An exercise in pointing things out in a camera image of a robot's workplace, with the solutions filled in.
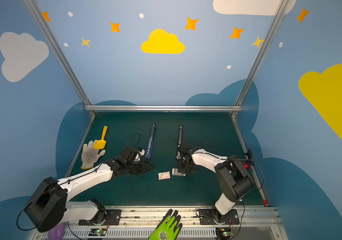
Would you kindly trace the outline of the red white staple box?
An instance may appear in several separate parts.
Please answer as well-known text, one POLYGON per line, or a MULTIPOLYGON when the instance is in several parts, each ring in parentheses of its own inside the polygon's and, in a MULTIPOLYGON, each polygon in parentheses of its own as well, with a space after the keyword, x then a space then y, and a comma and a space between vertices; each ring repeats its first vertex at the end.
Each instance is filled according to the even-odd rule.
POLYGON ((158 173, 159 180, 170 179, 170 172, 158 173))

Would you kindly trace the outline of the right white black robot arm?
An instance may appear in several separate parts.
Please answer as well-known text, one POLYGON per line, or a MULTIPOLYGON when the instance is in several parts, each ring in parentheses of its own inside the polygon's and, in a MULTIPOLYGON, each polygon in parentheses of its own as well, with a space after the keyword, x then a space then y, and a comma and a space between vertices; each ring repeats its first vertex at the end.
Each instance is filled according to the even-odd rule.
POLYGON ((255 185, 243 160, 236 156, 223 157, 207 152, 204 149, 178 149, 178 171, 182 174, 196 172, 201 166, 214 172, 218 178, 221 196, 213 206, 217 218, 222 218, 233 209, 234 205, 248 194, 255 185))

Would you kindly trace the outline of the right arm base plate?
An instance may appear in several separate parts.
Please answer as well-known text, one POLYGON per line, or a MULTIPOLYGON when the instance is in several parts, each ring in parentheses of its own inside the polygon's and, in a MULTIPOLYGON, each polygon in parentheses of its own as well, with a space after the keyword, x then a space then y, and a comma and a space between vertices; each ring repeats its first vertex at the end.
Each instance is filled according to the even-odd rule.
POLYGON ((197 216, 201 225, 239 225, 240 217, 237 210, 232 209, 227 214, 222 215, 214 209, 198 209, 197 216))

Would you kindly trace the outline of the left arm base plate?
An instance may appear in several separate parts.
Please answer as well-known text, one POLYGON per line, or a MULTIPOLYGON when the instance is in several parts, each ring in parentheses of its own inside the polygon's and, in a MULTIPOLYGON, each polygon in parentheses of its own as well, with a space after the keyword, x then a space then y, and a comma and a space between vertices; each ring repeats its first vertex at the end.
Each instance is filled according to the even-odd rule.
POLYGON ((104 210, 90 220, 79 220, 79 226, 117 226, 119 225, 121 210, 104 210))

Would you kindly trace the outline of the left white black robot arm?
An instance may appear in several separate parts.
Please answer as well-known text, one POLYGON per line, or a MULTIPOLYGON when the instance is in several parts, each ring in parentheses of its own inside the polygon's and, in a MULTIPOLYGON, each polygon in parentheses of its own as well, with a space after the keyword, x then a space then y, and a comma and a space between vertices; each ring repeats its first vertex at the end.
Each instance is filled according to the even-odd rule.
POLYGON ((72 203, 69 201, 80 193, 124 174, 141 175, 153 170, 146 159, 122 164, 117 159, 107 160, 98 166, 68 178, 44 179, 23 211, 35 228, 43 233, 62 222, 91 220, 101 211, 101 204, 95 201, 72 203))

